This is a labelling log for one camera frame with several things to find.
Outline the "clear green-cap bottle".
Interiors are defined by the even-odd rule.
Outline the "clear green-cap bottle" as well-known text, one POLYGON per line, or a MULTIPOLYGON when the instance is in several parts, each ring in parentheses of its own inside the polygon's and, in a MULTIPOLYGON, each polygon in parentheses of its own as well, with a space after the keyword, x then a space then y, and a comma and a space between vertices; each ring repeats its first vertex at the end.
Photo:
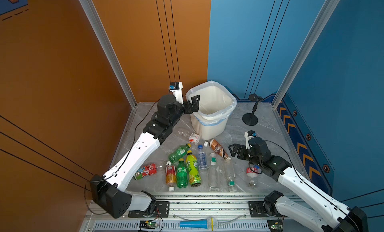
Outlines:
POLYGON ((234 165, 232 162, 231 158, 227 158, 223 162, 223 169, 224 169, 224 174, 228 183, 228 188, 230 193, 235 193, 237 192, 237 186, 236 186, 236 176, 234 172, 234 165))

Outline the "clear green-label bottle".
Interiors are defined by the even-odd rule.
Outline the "clear green-label bottle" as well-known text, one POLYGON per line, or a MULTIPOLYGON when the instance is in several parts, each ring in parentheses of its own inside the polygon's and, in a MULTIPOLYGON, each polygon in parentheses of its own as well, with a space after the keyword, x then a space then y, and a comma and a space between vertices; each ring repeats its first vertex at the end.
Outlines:
POLYGON ((211 192, 219 191, 219 170, 217 158, 215 153, 210 154, 210 167, 209 167, 209 190, 211 192))

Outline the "small blue-cap water bottle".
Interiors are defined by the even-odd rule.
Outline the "small blue-cap water bottle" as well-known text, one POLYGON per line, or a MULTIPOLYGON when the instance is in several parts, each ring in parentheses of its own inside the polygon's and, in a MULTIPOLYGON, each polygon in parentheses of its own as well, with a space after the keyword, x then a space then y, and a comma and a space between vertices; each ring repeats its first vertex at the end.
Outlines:
POLYGON ((204 146, 201 144, 198 145, 198 166, 200 171, 207 169, 206 154, 204 152, 204 146))

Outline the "yellow-green tea bottle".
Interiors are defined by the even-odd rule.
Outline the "yellow-green tea bottle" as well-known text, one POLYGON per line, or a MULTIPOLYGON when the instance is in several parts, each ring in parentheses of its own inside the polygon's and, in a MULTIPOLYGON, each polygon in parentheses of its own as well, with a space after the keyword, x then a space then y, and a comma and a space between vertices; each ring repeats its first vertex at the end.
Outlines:
POLYGON ((202 183, 202 179, 199 173, 198 160, 193 155, 191 150, 187 152, 187 169, 189 173, 189 183, 191 187, 199 187, 202 183))

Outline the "orange-red label bottle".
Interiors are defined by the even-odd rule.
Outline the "orange-red label bottle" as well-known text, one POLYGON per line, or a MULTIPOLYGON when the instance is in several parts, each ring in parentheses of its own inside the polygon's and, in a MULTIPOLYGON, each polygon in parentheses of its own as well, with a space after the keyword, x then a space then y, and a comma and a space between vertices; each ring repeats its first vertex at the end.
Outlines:
POLYGON ((169 192, 174 192, 177 185, 176 168, 170 161, 167 161, 166 166, 166 185, 169 192))

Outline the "red cola bottle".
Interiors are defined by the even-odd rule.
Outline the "red cola bottle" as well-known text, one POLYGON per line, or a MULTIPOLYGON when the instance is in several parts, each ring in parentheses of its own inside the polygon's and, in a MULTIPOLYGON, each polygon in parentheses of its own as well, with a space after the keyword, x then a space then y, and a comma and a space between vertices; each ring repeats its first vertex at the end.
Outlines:
POLYGON ((164 169, 164 165, 151 163, 147 165, 143 165, 139 168, 134 174, 134 180, 138 181, 145 177, 153 176, 157 174, 159 171, 164 169))

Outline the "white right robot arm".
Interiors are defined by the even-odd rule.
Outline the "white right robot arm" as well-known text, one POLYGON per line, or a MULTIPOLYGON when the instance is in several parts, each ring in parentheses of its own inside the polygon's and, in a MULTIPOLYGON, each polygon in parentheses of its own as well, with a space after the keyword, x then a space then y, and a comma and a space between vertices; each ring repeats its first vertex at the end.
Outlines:
POLYGON ((278 191, 273 191, 264 199, 264 209, 269 216, 287 216, 313 232, 367 232, 369 230, 366 213, 358 208, 350 208, 319 189, 300 174, 291 159, 273 155, 267 140, 256 132, 245 132, 246 144, 229 145, 232 158, 239 158, 257 165, 264 175, 285 186, 299 196, 310 207, 303 207, 278 191))

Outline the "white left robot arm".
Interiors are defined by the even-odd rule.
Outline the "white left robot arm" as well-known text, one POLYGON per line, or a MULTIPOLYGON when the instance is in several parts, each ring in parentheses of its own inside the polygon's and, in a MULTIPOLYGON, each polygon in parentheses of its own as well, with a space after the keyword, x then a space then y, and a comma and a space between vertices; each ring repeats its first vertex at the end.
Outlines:
POLYGON ((200 98, 196 95, 180 103, 174 95, 168 94, 159 99, 157 111, 126 155, 102 176, 95 175, 90 180, 92 199, 98 206, 114 219, 127 211, 148 215, 154 212, 154 196, 145 191, 127 192, 126 189, 140 166, 163 144, 180 118, 199 111, 200 98))

